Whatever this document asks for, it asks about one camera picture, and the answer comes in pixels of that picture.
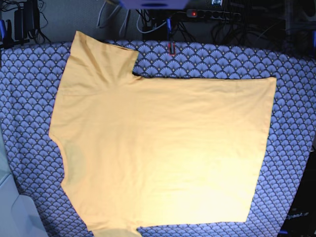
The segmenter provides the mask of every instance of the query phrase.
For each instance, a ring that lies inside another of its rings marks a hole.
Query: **red power switch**
[[[187,17],[196,18],[197,16],[198,16],[198,11],[193,10],[193,9],[187,10]]]

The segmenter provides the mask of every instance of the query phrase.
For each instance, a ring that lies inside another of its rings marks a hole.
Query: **fan pattern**
[[[139,228],[144,237],[272,237],[279,232],[302,178],[316,127],[316,62],[241,47],[111,41],[140,52],[134,73],[144,77],[277,78],[270,134],[245,223]],[[8,49],[0,70],[0,121],[20,194],[30,196],[50,237],[91,237],[60,187],[58,147],[50,118],[71,43]]]

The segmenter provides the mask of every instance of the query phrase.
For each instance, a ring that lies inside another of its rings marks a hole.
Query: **yellow t-shirt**
[[[246,221],[276,79],[146,79],[137,55],[76,33],[49,132],[75,210],[96,237]]]

